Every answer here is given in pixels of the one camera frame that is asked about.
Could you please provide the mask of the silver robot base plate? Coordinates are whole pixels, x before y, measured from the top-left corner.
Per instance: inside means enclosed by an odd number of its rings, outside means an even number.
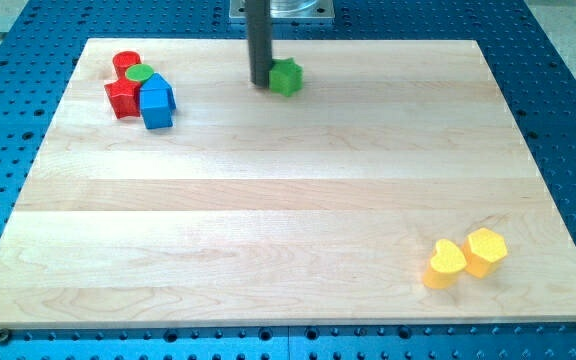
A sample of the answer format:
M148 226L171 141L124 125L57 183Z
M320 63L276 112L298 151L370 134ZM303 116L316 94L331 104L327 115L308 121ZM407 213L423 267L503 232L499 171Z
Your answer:
M328 21L335 17L333 0L271 0L270 14L275 20Z

